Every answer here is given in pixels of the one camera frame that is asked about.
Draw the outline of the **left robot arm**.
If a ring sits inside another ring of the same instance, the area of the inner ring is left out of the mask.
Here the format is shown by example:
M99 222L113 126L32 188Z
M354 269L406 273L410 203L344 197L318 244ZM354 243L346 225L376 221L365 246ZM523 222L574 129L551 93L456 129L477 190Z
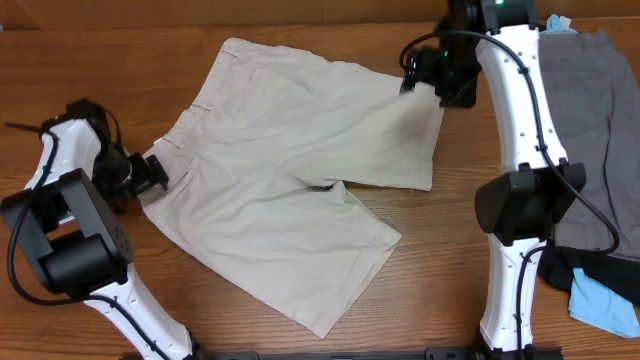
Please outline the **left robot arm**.
M117 219L131 197L167 186L159 160L128 153L113 113L88 99L32 130L43 145L38 168L22 191L1 202L16 292L40 306L95 309L143 359L207 358L141 280Z

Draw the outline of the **beige shorts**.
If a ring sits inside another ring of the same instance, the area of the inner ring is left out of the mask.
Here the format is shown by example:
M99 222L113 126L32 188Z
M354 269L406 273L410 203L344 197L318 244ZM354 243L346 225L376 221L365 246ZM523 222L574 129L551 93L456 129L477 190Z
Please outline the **beige shorts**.
M351 183L427 191L443 111L433 87L305 50L231 38L151 148L165 189L141 196L172 242L325 337L400 234Z

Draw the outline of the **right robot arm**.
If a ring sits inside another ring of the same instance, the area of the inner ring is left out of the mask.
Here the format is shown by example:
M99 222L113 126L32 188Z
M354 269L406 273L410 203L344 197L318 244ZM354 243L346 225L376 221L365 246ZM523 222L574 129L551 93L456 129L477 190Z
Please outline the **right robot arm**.
M484 75L495 111L501 174L479 187L475 213L487 233L490 278L476 344L435 348L431 359L560 359L558 348L533 344L531 312L537 268L554 226L586 182L570 163L550 116L541 76L534 2L448 0L433 32L401 52L401 90L434 87L443 108L471 108Z

